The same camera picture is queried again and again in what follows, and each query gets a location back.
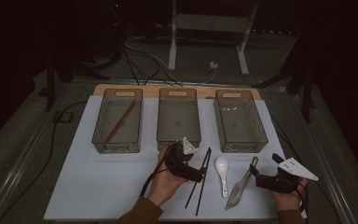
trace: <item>metal spatula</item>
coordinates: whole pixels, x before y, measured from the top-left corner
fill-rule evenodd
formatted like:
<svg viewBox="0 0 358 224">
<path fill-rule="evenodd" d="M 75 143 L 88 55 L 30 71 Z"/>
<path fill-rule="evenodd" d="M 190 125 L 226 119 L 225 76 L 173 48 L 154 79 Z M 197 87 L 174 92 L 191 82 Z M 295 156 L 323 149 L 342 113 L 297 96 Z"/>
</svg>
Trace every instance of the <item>metal spatula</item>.
<svg viewBox="0 0 358 224">
<path fill-rule="evenodd" d="M 254 157 L 252 159 L 252 165 L 256 166 L 257 162 L 258 162 L 258 158 Z M 248 172 L 243 177 L 243 179 L 234 185 L 234 188 L 232 188 L 232 191 L 228 197 L 226 210 L 228 210 L 232 207 L 235 207 L 235 206 L 237 206 L 238 203 L 240 203 L 243 189 L 245 188 L 246 184 L 248 183 L 250 177 L 251 177 L 251 172 L 250 172 L 250 170 L 248 170 Z"/>
</svg>

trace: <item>dark background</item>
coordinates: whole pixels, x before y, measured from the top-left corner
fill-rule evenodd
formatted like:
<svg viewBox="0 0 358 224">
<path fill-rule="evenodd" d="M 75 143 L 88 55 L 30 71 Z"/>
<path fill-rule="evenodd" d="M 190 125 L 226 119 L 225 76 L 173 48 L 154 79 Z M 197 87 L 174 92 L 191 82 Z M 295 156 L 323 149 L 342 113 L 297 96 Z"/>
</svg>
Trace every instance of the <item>dark background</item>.
<svg viewBox="0 0 358 224">
<path fill-rule="evenodd" d="M 103 15 L 102 1 L 93 1 L 90 16 Z M 120 13 L 122 25 L 130 24 L 140 35 L 155 36 L 155 23 L 171 22 L 171 2 L 166 0 L 129 0 Z M 218 10 L 200 7 L 201 1 L 185 1 L 181 10 L 201 8 L 203 12 L 240 15 L 246 11 L 241 1 L 212 1 Z M 78 0 L 81 6 L 90 1 Z M 32 78 L 46 69 L 46 52 L 51 47 L 63 50 L 75 58 L 91 58 L 104 54 L 98 43 L 86 40 L 75 1 L 0 1 L 0 128 L 12 116 L 23 100 L 34 90 Z M 104 30 L 100 17 L 86 25 Z M 298 35 L 296 45 L 285 67 L 314 62 L 314 84 L 320 86 L 323 98 L 358 160 L 358 1 L 260 1 L 255 32 Z"/>
</svg>

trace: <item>hand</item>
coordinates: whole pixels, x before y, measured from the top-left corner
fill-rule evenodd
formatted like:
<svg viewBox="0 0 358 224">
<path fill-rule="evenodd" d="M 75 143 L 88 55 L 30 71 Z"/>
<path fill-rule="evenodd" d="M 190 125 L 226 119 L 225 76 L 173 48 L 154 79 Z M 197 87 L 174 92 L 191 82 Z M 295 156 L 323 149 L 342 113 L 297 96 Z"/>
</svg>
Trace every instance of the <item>hand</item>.
<svg viewBox="0 0 358 224">
<path fill-rule="evenodd" d="M 158 162 L 164 158 L 167 150 L 168 146 L 161 150 L 161 152 L 158 154 Z M 175 194 L 176 190 L 187 180 L 182 177 L 173 175 L 169 170 L 167 170 L 165 162 L 159 166 L 158 172 L 159 173 L 157 173 L 152 180 L 150 193 L 147 199 L 160 207 L 165 202 L 167 202 L 173 196 L 173 194 Z"/>
<path fill-rule="evenodd" d="M 298 191 L 302 193 L 307 186 L 308 180 L 306 178 L 300 178 L 300 184 L 298 185 Z M 296 191 L 291 193 L 278 193 L 276 191 L 271 192 L 272 198 L 274 198 L 277 204 L 278 211 L 299 209 L 301 198 Z"/>
</svg>

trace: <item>white spoon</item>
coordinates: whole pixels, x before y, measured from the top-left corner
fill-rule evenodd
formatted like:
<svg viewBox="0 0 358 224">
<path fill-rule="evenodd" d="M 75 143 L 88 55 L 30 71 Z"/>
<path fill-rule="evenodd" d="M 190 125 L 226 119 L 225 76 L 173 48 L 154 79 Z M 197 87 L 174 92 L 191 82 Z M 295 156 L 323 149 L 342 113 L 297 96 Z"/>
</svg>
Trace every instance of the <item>white spoon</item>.
<svg viewBox="0 0 358 224">
<path fill-rule="evenodd" d="M 228 197 L 227 181 L 226 181 L 227 168 L 228 168 L 227 160 L 224 157 L 217 158 L 216 170 L 217 173 L 220 175 L 220 178 L 222 179 L 223 198 Z"/>
</svg>

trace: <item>plastic container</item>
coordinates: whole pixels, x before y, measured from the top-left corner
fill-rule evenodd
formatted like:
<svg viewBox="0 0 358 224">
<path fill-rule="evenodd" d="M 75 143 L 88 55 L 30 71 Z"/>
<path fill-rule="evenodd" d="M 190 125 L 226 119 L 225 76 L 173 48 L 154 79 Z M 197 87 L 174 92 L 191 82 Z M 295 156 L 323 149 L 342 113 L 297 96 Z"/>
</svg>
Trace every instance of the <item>plastic container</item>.
<svg viewBox="0 0 358 224">
<path fill-rule="evenodd" d="M 251 91 L 218 90 L 213 105 L 222 152 L 257 153 L 269 141 Z"/>
<path fill-rule="evenodd" d="M 142 90 L 107 89 L 103 93 L 92 144 L 101 154 L 137 153 Z"/>
<path fill-rule="evenodd" d="M 194 147 L 201 141 L 195 89 L 161 88 L 158 98 L 158 150 L 186 137 Z"/>
</svg>

